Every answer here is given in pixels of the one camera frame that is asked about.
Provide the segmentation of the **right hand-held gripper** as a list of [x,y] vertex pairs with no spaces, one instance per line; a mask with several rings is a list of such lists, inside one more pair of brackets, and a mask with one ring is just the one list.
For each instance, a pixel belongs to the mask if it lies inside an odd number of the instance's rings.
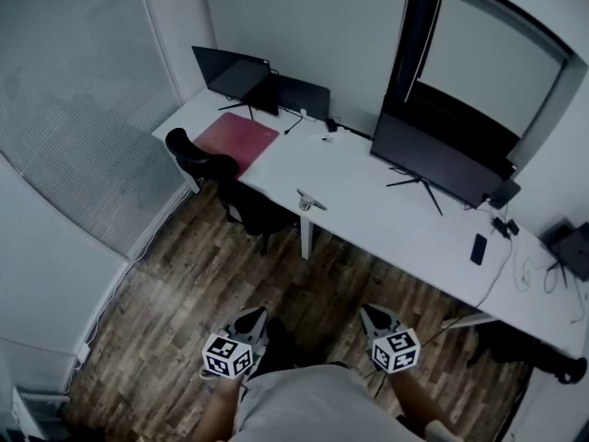
[[[378,334],[381,330],[398,327],[394,311],[375,304],[362,304],[360,317],[365,334]],[[421,344],[413,329],[397,331],[377,337],[372,341],[373,363],[389,375],[410,369],[417,365]]]

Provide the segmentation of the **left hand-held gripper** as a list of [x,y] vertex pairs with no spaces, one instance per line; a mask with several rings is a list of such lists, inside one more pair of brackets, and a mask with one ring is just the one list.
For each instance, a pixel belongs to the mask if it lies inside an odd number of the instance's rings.
[[204,371],[219,378],[250,374],[266,350],[267,321],[265,307],[240,310],[224,328],[207,339],[203,347]]

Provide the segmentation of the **small metal tool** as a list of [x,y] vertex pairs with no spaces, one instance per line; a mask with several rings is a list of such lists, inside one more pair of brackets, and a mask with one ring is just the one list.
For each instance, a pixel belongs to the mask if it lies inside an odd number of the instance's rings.
[[316,207],[319,210],[326,211],[327,207],[319,202],[317,199],[313,198],[308,193],[302,191],[301,189],[296,189],[297,193],[299,194],[299,208],[302,211],[308,211],[312,207]]

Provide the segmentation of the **person's right forearm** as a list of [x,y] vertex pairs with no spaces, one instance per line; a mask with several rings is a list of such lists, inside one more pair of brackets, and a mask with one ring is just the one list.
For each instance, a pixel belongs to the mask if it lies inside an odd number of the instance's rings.
[[426,427],[432,422],[439,422],[452,434],[455,433],[447,414],[409,371],[390,374],[387,379],[409,429],[417,436],[424,436]]

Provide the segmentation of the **person's left forearm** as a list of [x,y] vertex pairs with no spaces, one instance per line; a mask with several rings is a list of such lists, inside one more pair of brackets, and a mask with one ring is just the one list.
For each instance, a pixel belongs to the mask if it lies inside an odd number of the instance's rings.
[[228,442],[234,432],[243,378],[220,378],[194,431],[195,442]]

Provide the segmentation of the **person's black trousers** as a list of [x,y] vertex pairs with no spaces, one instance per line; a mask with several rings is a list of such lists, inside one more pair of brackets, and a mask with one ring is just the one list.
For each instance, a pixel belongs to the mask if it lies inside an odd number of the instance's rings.
[[262,375],[300,367],[292,334],[279,318],[272,318],[266,327],[268,344],[258,370]]

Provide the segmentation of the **white desk leg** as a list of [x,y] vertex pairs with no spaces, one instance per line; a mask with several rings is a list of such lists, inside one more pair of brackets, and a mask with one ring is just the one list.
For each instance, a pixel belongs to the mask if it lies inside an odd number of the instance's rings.
[[307,218],[300,217],[300,239],[302,258],[308,260],[313,247],[314,224]]

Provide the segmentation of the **person's white shirt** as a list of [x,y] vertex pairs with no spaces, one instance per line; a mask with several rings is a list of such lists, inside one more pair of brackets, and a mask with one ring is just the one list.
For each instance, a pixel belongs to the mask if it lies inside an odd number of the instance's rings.
[[230,442],[464,442],[439,421],[417,436],[376,404],[360,377],[335,365],[250,379]]

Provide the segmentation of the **black smartphone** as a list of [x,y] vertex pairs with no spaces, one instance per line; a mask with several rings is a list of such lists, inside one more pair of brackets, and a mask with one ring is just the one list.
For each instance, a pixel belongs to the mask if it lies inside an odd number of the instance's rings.
[[472,251],[470,254],[470,260],[478,266],[481,266],[485,255],[486,247],[487,239],[481,234],[477,234],[474,239]]

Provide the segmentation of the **large black monitor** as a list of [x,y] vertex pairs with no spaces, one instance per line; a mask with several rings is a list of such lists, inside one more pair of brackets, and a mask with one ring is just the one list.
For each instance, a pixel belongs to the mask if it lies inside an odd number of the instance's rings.
[[498,173],[386,113],[378,118],[371,154],[472,208],[503,184]]

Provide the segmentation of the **red mouse pad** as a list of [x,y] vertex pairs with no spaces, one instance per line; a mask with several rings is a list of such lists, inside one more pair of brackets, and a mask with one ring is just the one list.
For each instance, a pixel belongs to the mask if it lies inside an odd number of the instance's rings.
[[192,142],[213,155],[228,155],[238,164],[239,179],[280,133],[234,113],[222,114]]

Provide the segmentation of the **dark grey monitor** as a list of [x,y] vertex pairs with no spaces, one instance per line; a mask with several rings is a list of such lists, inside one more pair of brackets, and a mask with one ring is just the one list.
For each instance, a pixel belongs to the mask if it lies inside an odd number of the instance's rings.
[[540,241],[556,260],[549,270],[560,268],[565,286],[567,271],[583,283],[589,280],[589,222],[575,227],[568,219],[562,219],[548,228]]

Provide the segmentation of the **grey venetian blind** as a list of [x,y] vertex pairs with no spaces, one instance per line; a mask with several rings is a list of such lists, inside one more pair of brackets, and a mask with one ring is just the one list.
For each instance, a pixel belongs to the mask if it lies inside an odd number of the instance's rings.
[[182,184],[154,137],[178,105],[143,0],[0,0],[0,153],[121,255]]

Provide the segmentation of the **black framed window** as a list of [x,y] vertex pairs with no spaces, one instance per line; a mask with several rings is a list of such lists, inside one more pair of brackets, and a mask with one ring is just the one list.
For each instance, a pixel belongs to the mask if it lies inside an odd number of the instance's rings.
[[554,30],[516,2],[498,1],[543,30],[568,55],[549,95],[523,136],[517,136],[483,113],[420,81],[441,0],[406,0],[383,110],[487,168],[507,175],[525,166],[548,140],[589,76],[589,63]]

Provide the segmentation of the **white roller blind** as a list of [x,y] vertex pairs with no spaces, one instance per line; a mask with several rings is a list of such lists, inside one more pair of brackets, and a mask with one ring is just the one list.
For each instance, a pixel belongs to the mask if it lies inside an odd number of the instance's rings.
[[567,59],[498,0],[441,0],[419,79],[523,136]]

